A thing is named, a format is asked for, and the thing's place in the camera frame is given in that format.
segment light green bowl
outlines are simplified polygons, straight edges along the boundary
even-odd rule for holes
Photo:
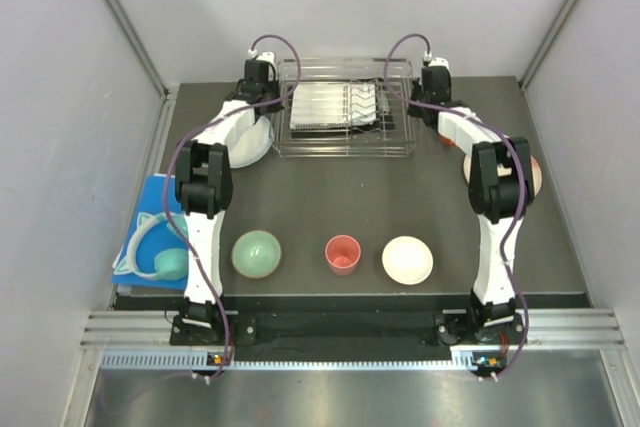
[[[247,232],[236,241],[231,252],[233,267],[249,279],[262,279],[271,274],[281,257],[278,239],[264,230]]]

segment cat ear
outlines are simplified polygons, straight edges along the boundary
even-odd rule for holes
[[[142,225],[144,222],[147,221],[147,219],[153,217],[152,214],[147,214],[146,212],[140,212],[138,214],[138,220],[136,221],[136,228],[140,227],[140,225]]]
[[[125,255],[122,258],[122,260],[120,262],[118,262],[118,265],[116,265],[116,268],[113,271],[113,274],[114,275],[126,275],[126,274],[130,274],[131,272],[133,272],[133,271],[129,267],[129,264],[127,264],[127,256]]]
[[[176,225],[178,226],[178,228],[180,229],[180,232],[182,232],[182,235],[184,235],[185,237],[189,237],[189,231],[187,230],[187,220],[184,218],[184,215],[182,214],[173,214],[171,216],[171,218],[173,219],[173,221],[176,223]],[[176,237],[178,236],[178,233],[176,232],[176,229],[173,228],[173,225],[167,223],[167,229],[169,229],[169,231],[175,235]]]

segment cup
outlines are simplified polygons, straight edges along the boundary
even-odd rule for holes
[[[336,275],[349,275],[358,265],[360,260],[360,244],[350,235],[337,235],[324,249],[329,267]]]

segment wire rack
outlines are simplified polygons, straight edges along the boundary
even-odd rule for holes
[[[282,157],[407,157],[416,121],[382,80],[385,59],[302,59],[296,91],[274,114],[274,148]],[[293,59],[278,63],[283,92],[296,78]],[[411,64],[393,59],[391,87],[408,98]]]

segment headphones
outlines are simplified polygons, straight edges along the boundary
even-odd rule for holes
[[[187,222],[184,216],[172,212],[172,218],[186,237]],[[114,271],[115,275],[135,274],[147,280],[179,280],[187,275],[189,271],[189,255],[185,249],[180,248],[163,250],[156,255],[153,259],[153,269],[155,271],[153,273],[142,272],[138,267],[136,257],[140,242],[151,229],[163,222],[167,222],[167,215],[164,212],[156,215],[145,212],[138,214],[138,226],[129,240],[126,254]],[[171,224],[168,224],[167,228],[176,237],[178,236]]]

